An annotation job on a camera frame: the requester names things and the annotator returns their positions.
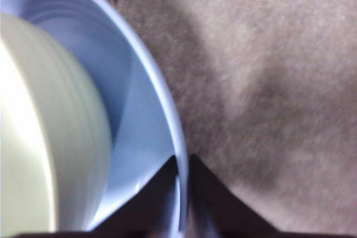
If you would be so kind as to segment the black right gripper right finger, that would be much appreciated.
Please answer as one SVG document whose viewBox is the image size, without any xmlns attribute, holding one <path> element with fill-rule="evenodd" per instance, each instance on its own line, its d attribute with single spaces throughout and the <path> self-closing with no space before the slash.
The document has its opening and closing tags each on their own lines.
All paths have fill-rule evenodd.
<svg viewBox="0 0 357 238">
<path fill-rule="evenodd" d="M 195 154 L 189 157 L 189 181 L 199 233 L 277 233 L 278 230 L 232 194 Z"/>
</svg>

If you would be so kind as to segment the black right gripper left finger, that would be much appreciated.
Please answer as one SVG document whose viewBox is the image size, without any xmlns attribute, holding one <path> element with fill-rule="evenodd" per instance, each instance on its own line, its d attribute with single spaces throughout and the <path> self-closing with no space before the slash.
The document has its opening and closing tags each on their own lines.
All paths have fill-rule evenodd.
<svg viewBox="0 0 357 238">
<path fill-rule="evenodd" d="M 94 229 L 95 233 L 177 233 L 179 179 L 170 157 L 128 202 Z"/>
</svg>

